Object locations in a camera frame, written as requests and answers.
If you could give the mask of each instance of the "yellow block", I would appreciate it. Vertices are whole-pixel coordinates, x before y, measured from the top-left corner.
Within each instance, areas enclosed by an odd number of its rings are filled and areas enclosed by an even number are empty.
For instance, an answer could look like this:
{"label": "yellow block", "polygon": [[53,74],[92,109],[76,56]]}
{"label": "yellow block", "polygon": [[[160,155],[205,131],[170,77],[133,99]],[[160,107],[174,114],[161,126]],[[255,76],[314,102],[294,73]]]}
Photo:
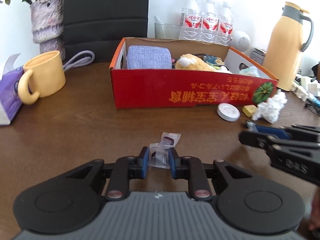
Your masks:
{"label": "yellow block", "polygon": [[244,112],[247,117],[251,117],[255,111],[257,111],[257,107],[255,105],[248,105],[242,108],[242,112]]}

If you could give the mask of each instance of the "white bottle cap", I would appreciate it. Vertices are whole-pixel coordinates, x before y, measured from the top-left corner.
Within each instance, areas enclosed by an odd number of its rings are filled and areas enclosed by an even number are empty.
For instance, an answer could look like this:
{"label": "white bottle cap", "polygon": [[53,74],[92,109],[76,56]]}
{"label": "white bottle cap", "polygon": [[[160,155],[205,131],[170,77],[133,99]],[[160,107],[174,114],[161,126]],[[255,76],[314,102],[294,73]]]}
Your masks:
{"label": "white bottle cap", "polygon": [[240,117],[239,110],[235,106],[227,103],[219,104],[217,112],[221,118],[229,122],[235,122]]}
{"label": "white bottle cap", "polygon": [[215,3],[216,1],[215,0],[205,0],[205,2],[213,2],[213,3]]}
{"label": "white bottle cap", "polygon": [[230,7],[230,8],[231,8],[231,3],[229,3],[229,2],[223,2],[223,3],[222,3],[222,6],[227,6],[227,7]]}

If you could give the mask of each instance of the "jug handle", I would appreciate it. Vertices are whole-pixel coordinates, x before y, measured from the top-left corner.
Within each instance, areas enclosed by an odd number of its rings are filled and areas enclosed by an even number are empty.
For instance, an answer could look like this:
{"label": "jug handle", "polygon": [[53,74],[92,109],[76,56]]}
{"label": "jug handle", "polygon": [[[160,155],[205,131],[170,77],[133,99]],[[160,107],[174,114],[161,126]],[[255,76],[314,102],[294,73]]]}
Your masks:
{"label": "jug handle", "polygon": [[302,20],[306,20],[311,23],[311,30],[310,30],[309,38],[307,39],[307,41],[305,43],[302,44],[302,47],[301,47],[301,51],[304,52],[309,47],[309,45],[311,43],[311,40],[313,37],[314,25],[313,25],[313,21],[309,17],[304,16],[304,15],[300,15],[300,18]]}

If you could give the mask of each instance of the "red cardboard box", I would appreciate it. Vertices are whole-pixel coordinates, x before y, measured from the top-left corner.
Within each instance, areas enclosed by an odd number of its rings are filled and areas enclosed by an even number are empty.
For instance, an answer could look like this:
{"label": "red cardboard box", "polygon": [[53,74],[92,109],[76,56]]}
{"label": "red cardboard box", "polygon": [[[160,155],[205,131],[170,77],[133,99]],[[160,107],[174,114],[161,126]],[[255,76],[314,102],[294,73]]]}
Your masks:
{"label": "red cardboard box", "polygon": [[[178,69],[126,69],[131,45],[168,48],[172,58],[205,53],[220,57],[232,73],[243,63],[256,66],[261,78],[238,74]],[[218,44],[198,41],[123,38],[110,64],[112,89],[117,108],[190,107],[199,104],[258,104],[276,92],[274,75],[242,52]]]}

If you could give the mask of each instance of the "transparent container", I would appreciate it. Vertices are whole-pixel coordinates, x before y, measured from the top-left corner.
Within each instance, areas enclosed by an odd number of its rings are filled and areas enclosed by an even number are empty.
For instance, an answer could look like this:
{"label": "transparent container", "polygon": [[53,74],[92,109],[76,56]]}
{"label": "transparent container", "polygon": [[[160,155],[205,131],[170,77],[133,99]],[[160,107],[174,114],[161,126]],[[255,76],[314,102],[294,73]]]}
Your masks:
{"label": "transparent container", "polygon": [[198,40],[201,27],[201,11],[197,0],[188,0],[181,11],[180,40]]}
{"label": "transparent container", "polygon": [[200,41],[216,42],[219,26],[218,11],[214,6],[214,0],[205,0],[205,11],[201,13]]}
{"label": "transparent container", "polygon": [[217,44],[230,45],[233,22],[234,18],[231,12],[231,4],[223,2],[222,11],[219,16],[218,35],[216,37]]}
{"label": "transparent container", "polygon": [[155,37],[157,39],[178,40],[180,29],[180,25],[155,23]]}

